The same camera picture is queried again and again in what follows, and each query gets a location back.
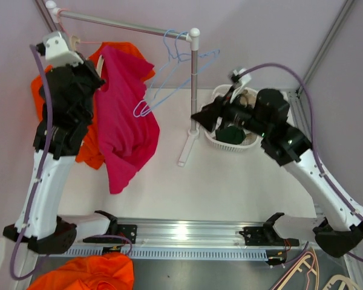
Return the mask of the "green and white t shirt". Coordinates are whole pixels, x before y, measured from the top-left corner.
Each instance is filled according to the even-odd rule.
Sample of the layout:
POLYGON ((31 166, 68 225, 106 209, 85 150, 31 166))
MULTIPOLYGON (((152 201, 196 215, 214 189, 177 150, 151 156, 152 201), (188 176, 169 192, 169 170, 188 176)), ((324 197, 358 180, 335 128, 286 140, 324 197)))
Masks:
POLYGON ((244 130, 236 126, 228 126, 225 128, 218 128, 215 131, 215 139, 222 143, 239 145, 246 138, 244 130))

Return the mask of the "beige t shirt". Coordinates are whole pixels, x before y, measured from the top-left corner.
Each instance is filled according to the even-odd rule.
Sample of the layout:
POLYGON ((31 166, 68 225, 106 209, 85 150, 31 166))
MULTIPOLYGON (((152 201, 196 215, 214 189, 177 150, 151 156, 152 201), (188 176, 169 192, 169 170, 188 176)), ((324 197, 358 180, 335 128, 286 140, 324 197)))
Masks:
POLYGON ((244 89, 240 94, 237 95, 236 101, 241 106, 254 107, 257 100, 257 92, 251 89, 244 89))

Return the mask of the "beige wooden hanger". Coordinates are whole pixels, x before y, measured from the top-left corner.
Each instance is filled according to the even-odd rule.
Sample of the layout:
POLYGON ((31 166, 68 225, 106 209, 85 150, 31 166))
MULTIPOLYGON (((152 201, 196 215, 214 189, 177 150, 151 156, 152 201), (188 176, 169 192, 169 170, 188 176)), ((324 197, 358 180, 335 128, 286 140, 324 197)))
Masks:
MULTIPOLYGON (((101 42, 87 42, 87 41, 82 41, 80 40, 79 37, 72 35, 69 36, 69 43, 71 45, 71 48, 73 50, 77 50, 77 46, 79 44, 101 44, 101 42)), ((102 69, 103 69, 103 64, 104 64, 104 58, 102 55, 99 56, 98 61, 96 63, 96 72, 98 73, 99 77, 102 76, 102 69)))

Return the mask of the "magenta t shirt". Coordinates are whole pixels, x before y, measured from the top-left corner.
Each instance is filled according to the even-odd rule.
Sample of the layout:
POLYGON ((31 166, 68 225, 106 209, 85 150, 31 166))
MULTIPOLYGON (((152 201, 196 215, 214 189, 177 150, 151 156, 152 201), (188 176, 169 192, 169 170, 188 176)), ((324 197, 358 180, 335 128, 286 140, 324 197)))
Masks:
POLYGON ((94 98, 99 149, 105 158, 110 193, 119 194, 156 152, 160 127, 154 114, 135 117, 153 64, 109 45, 102 48, 105 85, 94 98))

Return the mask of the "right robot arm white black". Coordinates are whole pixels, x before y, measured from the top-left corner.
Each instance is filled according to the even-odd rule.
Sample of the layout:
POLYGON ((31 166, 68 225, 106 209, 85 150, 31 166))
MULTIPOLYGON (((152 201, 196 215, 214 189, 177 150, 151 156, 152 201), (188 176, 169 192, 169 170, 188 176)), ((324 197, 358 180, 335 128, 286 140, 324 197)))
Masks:
POLYGON ((217 120, 259 135, 264 153, 289 172, 322 209, 324 217, 293 217, 276 213, 263 225, 263 237, 269 244, 283 239, 315 242, 328 255, 341 257, 363 240, 363 206, 338 186, 316 160, 311 141, 288 123, 289 103, 276 89, 257 93, 253 106, 243 105, 239 97, 219 95, 191 118, 213 132, 217 120))

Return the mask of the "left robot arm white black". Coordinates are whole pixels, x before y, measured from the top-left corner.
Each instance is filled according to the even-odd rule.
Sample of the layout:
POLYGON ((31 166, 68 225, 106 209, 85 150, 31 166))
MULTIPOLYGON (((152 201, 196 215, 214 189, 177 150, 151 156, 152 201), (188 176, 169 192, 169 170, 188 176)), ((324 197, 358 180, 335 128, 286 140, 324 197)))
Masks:
POLYGON ((33 142, 30 188, 20 217, 4 228, 3 235, 42 255, 63 254, 73 243, 92 236, 112 242, 118 227, 111 223, 110 214, 58 214, 70 169, 93 122, 94 93, 105 82, 90 60, 52 68, 41 77, 44 104, 33 142))

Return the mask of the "orange t shirt on hanger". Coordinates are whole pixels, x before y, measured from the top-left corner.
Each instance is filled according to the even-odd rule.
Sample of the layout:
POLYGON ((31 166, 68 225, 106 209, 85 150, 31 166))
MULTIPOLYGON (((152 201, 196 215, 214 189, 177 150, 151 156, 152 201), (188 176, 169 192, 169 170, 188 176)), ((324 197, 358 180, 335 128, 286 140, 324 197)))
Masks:
MULTIPOLYGON (((145 57, 142 55, 139 49, 130 42, 102 42, 100 44, 100 47, 92 55, 88 57, 88 59, 94 63, 94 66, 97 65, 100 52, 105 46, 110 46, 123 53, 132 55, 138 59, 145 60, 145 57)), ((41 76, 38 75, 35 79, 32 80, 30 88, 39 122, 42 121, 42 108, 44 104, 44 99, 39 94, 39 89, 41 87, 42 87, 42 79, 41 76)), ((76 156, 76 162, 77 163, 85 162, 88 166, 96 170, 98 170, 105 161, 105 158, 101 154, 99 149, 97 133, 98 133, 97 112, 96 109, 94 109, 93 123, 91 126, 89 126, 88 133, 83 139, 80 151, 76 156)))

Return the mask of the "pink hanger on floor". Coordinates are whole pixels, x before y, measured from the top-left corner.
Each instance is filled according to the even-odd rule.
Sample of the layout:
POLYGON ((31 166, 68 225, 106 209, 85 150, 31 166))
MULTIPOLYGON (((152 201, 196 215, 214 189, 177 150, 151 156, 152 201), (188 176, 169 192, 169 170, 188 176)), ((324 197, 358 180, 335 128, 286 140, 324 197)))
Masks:
POLYGON ((316 251, 313 248, 300 255, 294 265, 284 273, 271 289, 284 289, 295 274, 304 274, 306 280, 304 289, 311 289, 311 282, 313 282, 313 289, 319 288, 319 262, 316 251))

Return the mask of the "beige hanger on floor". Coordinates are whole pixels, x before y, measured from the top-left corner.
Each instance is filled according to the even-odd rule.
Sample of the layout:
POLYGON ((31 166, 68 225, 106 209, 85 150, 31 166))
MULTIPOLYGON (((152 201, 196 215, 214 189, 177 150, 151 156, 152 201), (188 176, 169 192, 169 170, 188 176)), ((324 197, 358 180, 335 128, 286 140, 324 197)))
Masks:
POLYGON ((330 290, 334 285, 338 285, 338 289, 361 290, 362 288, 351 278, 344 275, 333 275, 323 287, 323 290, 330 290))

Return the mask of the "white perforated plastic basket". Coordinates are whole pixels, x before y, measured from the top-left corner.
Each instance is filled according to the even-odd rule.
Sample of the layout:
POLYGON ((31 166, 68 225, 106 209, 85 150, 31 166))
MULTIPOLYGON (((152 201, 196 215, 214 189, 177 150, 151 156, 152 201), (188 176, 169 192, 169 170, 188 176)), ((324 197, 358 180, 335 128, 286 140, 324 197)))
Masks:
MULTIPOLYGON (((231 87, 231 85, 219 85, 217 86, 213 91, 212 91, 212 95, 211 95, 211 101, 214 101, 214 99, 218 96, 222 96, 225 95, 225 93, 227 93, 227 91, 229 90, 229 88, 231 87)), ((260 145, 261 143, 261 137, 258 136, 257 134, 254 134, 246 129, 242 129, 244 130, 244 132, 246 133, 246 138, 245 140, 239 144, 239 145, 234 145, 234 144, 227 144, 227 143, 222 143, 220 141, 217 141, 215 139, 215 131, 220 128, 220 124, 221 124, 221 117, 218 118, 217 120, 217 124, 216 124, 216 128, 213 132, 208 132, 205 131, 205 137, 208 140, 209 144, 211 144, 212 146, 214 146, 217 149, 221 149, 221 150, 225 150, 225 151, 230 151, 230 152, 236 152, 236 153, 241 153, 241 152, 245 152, 248 149, 251 149, 254 146, 260 145)))

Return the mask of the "metal clothes rack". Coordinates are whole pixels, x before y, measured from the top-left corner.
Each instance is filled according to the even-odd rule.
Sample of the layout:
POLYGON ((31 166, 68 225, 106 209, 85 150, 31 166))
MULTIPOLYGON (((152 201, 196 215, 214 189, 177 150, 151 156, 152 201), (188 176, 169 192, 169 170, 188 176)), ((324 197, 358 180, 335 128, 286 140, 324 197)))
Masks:
MULTIPOLYGON (((55 24, 58 24, 56 13, 59 8, 58 8, 57 4, 55 3, 55 1, 46 1, 44 6, 48 11, 48 14, 51 17, 51 20, 55 24)), ((75 13, 75 12, 70 12, 70 11, 64 11, 62 13, 62 16, 65 18, 70 18, 70 19, 74 19, 74 20, 85 21, 85 22, 100 24, 100 25, 106 25, 109 27, 120 28, 120 29, 135 31, 135 32, 139 32, 139 33, 161 36, 161 37, 163 37, 163 43, 168 52, 168 62, 166 64, 169 65, 172 60, 175 60, 173 54, 171 53, 170 47, 168 46, 168 44, 166 44, 166 41, 165 41, 166 38, 175 39, 175 37, 177 36, 177 34, 179 32, 177 32, 173 29, 162 30, 159 28, 148 27, 148 26, 139 25, 139 24, 131 24, 131 23, 127 23, 127 22, 119 22, 119 21, 115 21, 115 20, 111 20, 111 19, 100 18, 97 16, 90 16, 87 14, 75 13)), ((150 112, 153 112, 153 110, 155 108, 159 107, 162 103, 164 103, 165 100, 170 98, 170 96, 172 96, 174 93, 176 93, 180 89, 184 88, 188 83, 191 83, 191 114, 196 113, 197 108, 198 108, 198 98, 197 98, 198 74, 195 75, 194 74, 195 72, 196 72, 195 65, 191 65, 190 79, 186 80, 182 85, 180 85, 178 88, 176 88, 174 92, 169 94, 164 99, 158 101, 157 103, 152 105, 153 101, 144 101, 144 100, 140 101, 139 104, 134 109, 134 113, 133 113, 134 116, 137 118, 147 116, 150 112)), ((190 126, 190 129, 188 130, 188 137, 186 139, 185 145, 183 146, 183 149, 181 151, 181 154, 180 154, 178 162, 177 162, 177 165, 179 167, 184 167, 186 165, 190 152, 193 148, 195 141, 198 139, 199 134, 200 134, 200 132, 199 132, 196 121, 191 121, 191 126, 190 126)))

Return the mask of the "orange cloth pile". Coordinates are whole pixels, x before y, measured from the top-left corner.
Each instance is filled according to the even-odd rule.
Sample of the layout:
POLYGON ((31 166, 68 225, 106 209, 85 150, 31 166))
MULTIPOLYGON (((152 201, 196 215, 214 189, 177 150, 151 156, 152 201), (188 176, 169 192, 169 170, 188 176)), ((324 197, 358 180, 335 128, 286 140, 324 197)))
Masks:
POLYGON ((132 260, 121 253, 78 257, 38 277, 29 289, 132 289, 132 260))

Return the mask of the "aluminium rail frame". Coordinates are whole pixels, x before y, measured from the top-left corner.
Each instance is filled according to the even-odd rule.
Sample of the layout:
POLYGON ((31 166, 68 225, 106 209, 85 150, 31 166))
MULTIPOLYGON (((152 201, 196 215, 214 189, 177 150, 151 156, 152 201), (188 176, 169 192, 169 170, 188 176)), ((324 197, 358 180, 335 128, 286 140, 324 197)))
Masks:
POLYGON ((244 239, 238 234, 243 227, 269 227, 279 237, 285 239, 298 239, 301 241, 315 242, 313 229, 325 227, 327 219, 324 217, 305 218, 283 216, 279 221, 267 221, 264 223, 240 223, 240 222, 211 222, 211 221, 167 221, 156 219, 118 219, 105 217, 100 214, 89 216, 86 222, 80 222, 77 216, 62 216, 57 218, 59 225, 63 225, 63 232, 69 224, 76 225, 76 240, 82 241, 88 237, 102 237, 114 224, 137 225, 135 244, 147 242, 163 242, 167 244, 196 244, 219 243, 243 244, 244 239))

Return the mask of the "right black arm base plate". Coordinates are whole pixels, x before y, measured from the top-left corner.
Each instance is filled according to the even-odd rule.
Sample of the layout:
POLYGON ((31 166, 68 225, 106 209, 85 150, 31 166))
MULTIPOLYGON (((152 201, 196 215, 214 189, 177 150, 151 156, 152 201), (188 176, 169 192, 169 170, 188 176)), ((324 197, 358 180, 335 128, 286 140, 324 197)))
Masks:
POLYGON ((289 239, 287 242, 279 237, 277 233, 269 227, 243 227, 238 232, 243 237, 246 246, 252 247, 284 247, 284 246, 299 246, 298 239, 289 239))

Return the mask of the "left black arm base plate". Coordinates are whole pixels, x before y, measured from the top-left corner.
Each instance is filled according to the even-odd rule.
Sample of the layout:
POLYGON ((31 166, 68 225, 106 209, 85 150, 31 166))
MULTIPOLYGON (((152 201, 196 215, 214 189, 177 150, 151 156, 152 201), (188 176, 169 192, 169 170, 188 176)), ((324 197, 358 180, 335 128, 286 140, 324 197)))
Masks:
POLYGON ((136 242, 137 225, 134 224, 114 224, 110 225, 102 237, 88 237, 83 240, 84 243, 127 243, 116 236, 127 238, 132 244, 136 242))

